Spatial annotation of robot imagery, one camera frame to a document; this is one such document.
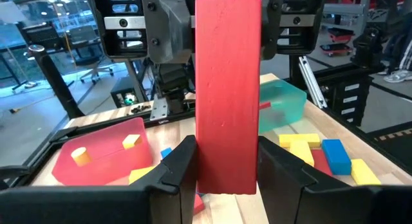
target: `teal plastic bin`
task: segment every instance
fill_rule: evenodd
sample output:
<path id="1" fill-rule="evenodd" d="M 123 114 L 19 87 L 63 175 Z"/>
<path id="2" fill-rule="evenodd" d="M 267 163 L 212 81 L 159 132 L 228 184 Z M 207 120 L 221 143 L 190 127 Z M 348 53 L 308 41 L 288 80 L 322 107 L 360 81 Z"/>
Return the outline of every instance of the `teal plastic bin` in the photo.
<path id="1" fill-rule="evenodd" d="M 305 102 L 306 93 L 283 80 L 260 85 L 259 133 L 300 120 Z"/>

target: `yellow block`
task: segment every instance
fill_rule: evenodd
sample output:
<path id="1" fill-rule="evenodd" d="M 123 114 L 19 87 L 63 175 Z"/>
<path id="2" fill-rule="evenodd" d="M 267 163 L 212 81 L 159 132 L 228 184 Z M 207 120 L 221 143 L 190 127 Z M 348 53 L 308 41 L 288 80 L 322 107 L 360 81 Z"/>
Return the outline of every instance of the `yellow block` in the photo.
<path id="1" fill-rule="evenodd" d="M 122 142 L 124 149 L 134 147 L 136 144 L 142 142 L 140 135 L 128 135 Z"/>
<path id="2" fill-rule="evenodd" d="M 129 175 L 129 185 L 137 180 L 139 180 L 142 176 L 146 175 L 148 172 L 150 172 L 152 169 L 155 167 L 147 167 L 144 169 L 136 169 L 132 170 Z"/>
<path id="3" fill-rule="evenodd" d="M 91 157 L 85 147 L 80 147 L 74 150 L 71 153 L 71 157 L 79 167 L 91 162 Z"/>
<path id="4" fill-rule="evenodd" d="M 380 185 L 381 182 L 362 159 L 354 159 L 351 175 L 357 185 Z"/>
<path id="5" fill-rule="evenodd" d="M 311 165 L 312 167 L 315 165 L 315 160 L 310 152 L 308 142 L 304 140 L 294 140 L 290 143 L 289 151 L 308 165 Z"/>
<path id="6" fill-rule="evenodd" d="M 290 147 L 294 140 L 304 140 L 308 142 L 309 147 L 320 147 L 321 139 L 318 134 L 282 134 L 279 135 L 279 144 L 281 147 Z"/>

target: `desk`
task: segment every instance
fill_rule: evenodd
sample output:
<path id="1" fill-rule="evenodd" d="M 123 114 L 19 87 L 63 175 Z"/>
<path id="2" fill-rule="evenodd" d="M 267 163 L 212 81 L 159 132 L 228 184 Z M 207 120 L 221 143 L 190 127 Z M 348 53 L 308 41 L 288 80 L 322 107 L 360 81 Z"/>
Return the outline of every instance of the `desk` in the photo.
<path id="1" fill-rule="evenodd" d="M 261 76 L 261 83 L 270 80 L 276 80 L 276 77 L 273 74 Z M 70 120 L 66 127 L 85 126 L 122 117 L 127 115 L 135 106 L 137 105 L 75 118 Z M 195 133 L 194 129 L 194 118 L 147 129 L 147 137 L 154 152 L 154 163 L 158 164 L 160 162 L 161 156 L 159 152 L 162 149 L 176 147 L 185 136 L 193 135 Z M 305 104 L 304 117 L 300 121 L 263 133 L 263 136 L 278 144 L 279 134 L 293 133 L 318 133 L 322 139 L 339 138 L 350 158 L 362 158 L 383 184 L 412 185 L 412 177 L 410 175 L 310 102 Z M 60 185 L 51 174 L 58 154 L 59 152 L 57 151 L 50 158 L 50 161 L 33 181 L 33 185 Z M 351 176 L 336 176 L 336 178 L 350 185 L 355 185 Z M 124 184 L 124 179 L 122 180 L 111 184 Z M 193 223 L 268 223 L 259 190 L 255 195 L 207 194 L 203 197 L 203 201 L 206 209 L 194 217 Z"/>

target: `wooden table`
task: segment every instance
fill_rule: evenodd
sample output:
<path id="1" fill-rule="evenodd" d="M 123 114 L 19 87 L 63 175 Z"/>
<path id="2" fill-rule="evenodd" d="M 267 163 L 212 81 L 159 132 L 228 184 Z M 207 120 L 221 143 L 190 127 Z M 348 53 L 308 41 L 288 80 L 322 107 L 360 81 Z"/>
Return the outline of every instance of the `wooden table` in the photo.
<path id="1" fill-rule="evenodd" d="M 276 79 L 273 74 L 262 75 L 261 83 Z M 123 117 L 136 106 L 75 118 L 70 120 L 66 127 L 85 126 Z M 194 118 L 151 127 L 146 131 L 153 150 L 154 163 L 158 164 L 161 160 L 161 150 L 168 147 L 175 148 L 185 136 L 195 133 Z M 278 144 L 279 134 L 293 133 L 318 133 L 321 139 L 341 139 L 349 157 L 362 158 L 383 184 L 412 184 L 412 177 L 409 174 L 310 102 L 305 104 L 304 117 L 300 121 L 263 133 L 263 136 Z M 33 185 L 61 185 L 51 174 L 58 155 L 57 151 L 34 180 Z M 351 176 L 336 176 L 336 178 L 355 185 Z M 124 185 L 126 181 L 127 178 L 122 178 L 111 184 Z M 256 195 L 207 194 L 203 197 L 203 202 L 206 209 L 194 217 L 193 223 L 268 223 L 259 191 Z"/>

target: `screw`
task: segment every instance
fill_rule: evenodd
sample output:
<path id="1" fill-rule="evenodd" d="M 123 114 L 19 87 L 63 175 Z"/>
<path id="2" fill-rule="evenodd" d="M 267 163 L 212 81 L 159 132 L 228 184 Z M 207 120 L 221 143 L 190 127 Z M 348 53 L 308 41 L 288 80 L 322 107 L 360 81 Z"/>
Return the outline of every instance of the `screw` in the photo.
<path id="1" fill-rule="evenodd" d="M 273 2 L 270 7 L 273 9 L 273 11 L 276 11 L 279 8 L 279 5 L 275 2 Z"/>
<path id="2" fill-rule="evenodd" d="M 155 11 L 155 10 L 156 10 L 156 5 L 155 5 L 154 2 L 148 2 L 147 8 L 148 8 L 150 11 Z"/>
<path id="3" fill-rule="evenodd" d="M 125 20 L 125 19 L 119 20 L 118 23 L 119 23 L 119 24 L 121 25 L 121 27 L 123 27 L 123 28 L 127 27 L 127 25 L 128 25 L 127 20 Z"/>
<path id="4" fill-rule="evenodd" d="M 151 40 L 151 42 L 152 42 L 153 45 L 159 45 L 159 40 L 156 39 L 156 38 L 153 38 L 153 39 Z"/>
<path id="5" fill-rule="evenodd" d="M 294 18 L 294 24 L 299 24 L 301 22 L 301 18 L 295 17 Z"/>

